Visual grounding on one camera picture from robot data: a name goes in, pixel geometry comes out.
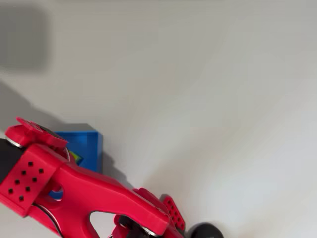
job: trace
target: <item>blue box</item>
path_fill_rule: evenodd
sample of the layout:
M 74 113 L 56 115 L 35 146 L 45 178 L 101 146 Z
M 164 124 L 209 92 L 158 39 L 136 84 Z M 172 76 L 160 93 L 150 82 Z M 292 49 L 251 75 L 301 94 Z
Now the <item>blue box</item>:
M 83 159 L 79 166 L 102 173 L 103 137 L 100 133 L 93 129 L 55 132 L 68 141 L 68 150 Z M 51 192 L 50 196 L 59 200 L 62 198 L 62 192 Z

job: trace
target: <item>red side panel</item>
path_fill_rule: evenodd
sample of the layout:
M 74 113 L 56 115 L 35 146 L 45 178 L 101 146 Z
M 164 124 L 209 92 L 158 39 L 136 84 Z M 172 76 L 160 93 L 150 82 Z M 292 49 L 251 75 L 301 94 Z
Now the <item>red side panel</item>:
M 34 200 L 64 162 L 47 146 L 31 145 L 1 183 L 0 201 L 20 216 L 27 216 Z
M 163 203 L 167 207 L 168 212 L 172 218 L 174 225 L 178 229 L 181 229 L 182 231 L 184 231 L 186 229 L 185 221 L 184 221 L 182 215 L 180 214 L 180 212 L 179 212 L 174 200 L 172 199 L 172 197 L 166 196 Z

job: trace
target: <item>white backdrop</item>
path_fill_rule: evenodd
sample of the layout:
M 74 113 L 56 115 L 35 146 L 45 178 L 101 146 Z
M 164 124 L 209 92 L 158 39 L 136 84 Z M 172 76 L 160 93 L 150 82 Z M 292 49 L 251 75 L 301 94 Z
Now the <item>white backdrop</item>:
M 15 115 L 86 122 L 128 182 L 172 195 L 188 227 L 317 236 L 316 1 L 36 2 L 18 6 L 45 20 L 45 63 L 0 70 L 2 129 Z M 92 215 L 102 238 L 111 219 Z M 56 237 L 3 206 L 0 229 Z

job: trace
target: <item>black wheel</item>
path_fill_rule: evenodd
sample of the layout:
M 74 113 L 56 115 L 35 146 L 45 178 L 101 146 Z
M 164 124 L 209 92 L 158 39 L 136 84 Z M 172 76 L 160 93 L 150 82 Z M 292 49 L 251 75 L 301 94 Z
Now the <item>black wheel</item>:
M 204 223 L 193 230 L 190 238 L 223 238 L 223 234 L 214 225 Z

